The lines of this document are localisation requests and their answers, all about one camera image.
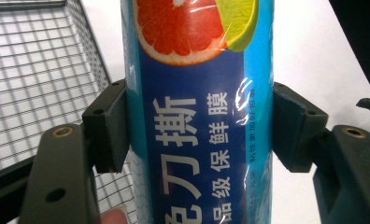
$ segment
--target metal wire basket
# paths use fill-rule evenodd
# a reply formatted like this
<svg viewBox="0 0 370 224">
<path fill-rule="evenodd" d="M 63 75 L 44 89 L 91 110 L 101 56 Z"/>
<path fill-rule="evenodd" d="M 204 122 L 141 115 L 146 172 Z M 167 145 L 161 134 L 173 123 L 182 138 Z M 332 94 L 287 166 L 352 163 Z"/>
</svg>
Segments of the metal wire basket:
<svg viewBox="0 0 370 224">
<path fill-rule="evenodd" d="M 34 156 L 47 129 L 81 123 L 109 83 L 79 0 L 0 1 L 0 170 Z M 136 223 L 128 163 L 96 184 L 101 212 L 126 204 Z"/>
</svg>

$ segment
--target cling film box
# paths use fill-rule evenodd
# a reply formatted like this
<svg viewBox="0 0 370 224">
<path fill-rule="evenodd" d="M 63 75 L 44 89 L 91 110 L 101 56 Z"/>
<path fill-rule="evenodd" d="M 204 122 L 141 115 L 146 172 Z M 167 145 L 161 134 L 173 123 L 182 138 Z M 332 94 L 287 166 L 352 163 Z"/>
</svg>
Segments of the cling film box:
<svg viewBox="0 0 370 224">
<path fill-rule="evenodd" d="M 272 0 L 121 0 L 139 223 L 270 223 Z"/>
</svg>

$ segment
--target white surface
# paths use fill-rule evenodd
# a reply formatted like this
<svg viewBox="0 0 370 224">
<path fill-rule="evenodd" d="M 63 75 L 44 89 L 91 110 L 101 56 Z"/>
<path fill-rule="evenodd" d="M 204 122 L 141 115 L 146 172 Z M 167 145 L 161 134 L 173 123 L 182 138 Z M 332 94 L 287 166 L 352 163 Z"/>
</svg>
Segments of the white surface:
<svg viewBox="0 0 370 224">
<path fill-rule="evenodd" d="M 124 78 L 119 0 L 84 0 L 112 80 Z M 356 107 L 370 87 L 328 1 L 277 0 L 275 81 L 330 115 L 328 128 L 353 125 L 370 132 L 370 111 Z M 312 176 L 290 174 L 274 159 L 273 224 L 320 223 Z"/>
</svg>

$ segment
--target fruit image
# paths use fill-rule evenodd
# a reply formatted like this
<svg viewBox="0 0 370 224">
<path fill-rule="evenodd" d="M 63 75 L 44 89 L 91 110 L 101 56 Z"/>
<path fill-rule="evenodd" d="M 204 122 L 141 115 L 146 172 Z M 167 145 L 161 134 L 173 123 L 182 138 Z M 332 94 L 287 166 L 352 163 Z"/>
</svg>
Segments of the fruit image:
<svg viewBox="0 0 370 224">
<path fill-rule="evenodd" d="M 252 39 L 258 18 L 258 0 L 216 0 L 228 49 L 241 52 Z"/>
<path fill-rule="evenodd" d="M 227 47 L 215 0 L 134 0 L 133 11 L 140 45 L 161 63 L 202 63 Z"/>
</svg>

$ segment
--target white chinese characters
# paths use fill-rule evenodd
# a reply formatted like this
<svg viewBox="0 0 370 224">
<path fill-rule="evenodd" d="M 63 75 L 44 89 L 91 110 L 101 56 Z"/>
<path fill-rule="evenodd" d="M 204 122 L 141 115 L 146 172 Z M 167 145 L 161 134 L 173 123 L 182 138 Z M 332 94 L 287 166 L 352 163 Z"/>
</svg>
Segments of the white chinese characters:
<svg viewBox="0 0 370 224">
<path fill-rule="evenodd" d="M 210 128 L 210 143 L 217 145 L 229 142 L 228 133 L 226 132 L 229 126 L 225 125 L 223 121 L 221 123 L 211 123 L 208 127 Z"/>
<path fill-rule="evenodd" d="M 226 198 L 231 196 L 229 190 L 231 189 L 231 184 L 229 180 L 231 177 L 226 177 L 226 179 L 218 178 L 217 181 L 212 181 L 212 196 L 216 198 Z"/>
<path fill-rule="evenodd" d="M 167 163 L 169 162 L 183 163 L 188 164 L 192 167 L 192 175 L 198 175 L 200 173 L 200 167 L 199 162 L 196 159 L 191 157 L 171 156 L 165 154 L 162 154 L 161 158 L 162 158 L 164 194 L 170 194 L 168 184 L 173 183 L 181 185 L 183 188 L 190 191 L 195 199 L 198 199 L 200 198 L 200 196 L 202 196 L 200 191 L 193 184 L 177 176 L 170 175 L 167 169 Z"/>
<path fill-rule="evenodd" d="M 220 172 L 223 169 L 228 169 L 231 165 L 229 163 L 230 156 L 228 155 L 229 151 L 226 149 L 225 151 L 218 151 L 218 152 L 211 152 L 210 159 L 211 159 L 211 169 Z"/>
<path fill-rule="evenodd" d="M 232 208 L 230 203 L 223 203 L 222 207 L 214 208 L 214 220 L 222 222 L 227 222 L 232 220 Z"/>
<path fill-rule="evenodd" d="M 207 96 L 208 115 L 227 115 L 228 103 L 226 102 L 226 92 L 220 92 Z"/>
<path fill-rule="evenodd" d="M 155 135 L 156 140 L 163 142 L 164 146 L 168 146 L 170 142 L 176 143 L 177 147 L 182 147 L 187 142 L 192 143 L 193 147 L 197 146 L 197 129 L 189 124 L 196 112 L 187 108 L 189 105 L 196 105 L 196 100 L 173 100 L 169 96 L 164 99 L 165 107 L 160 107 L 156 99 L 153 101 L 157 113 L 154 118 L 155 130 L 160 132 Z"/>
<path fill-rule="evenodd" d="M 191 211 L 196 213 L 196 218 L 188 218 L 186 208 L 171 206 L 171 214 L 165 215 L 166 224 L 178 224 L 178 223 L 189 223 L 189 224 L 200 224 L 202 223 L 202 209 L 197 205 L 192 205 Z"/>
</svg>

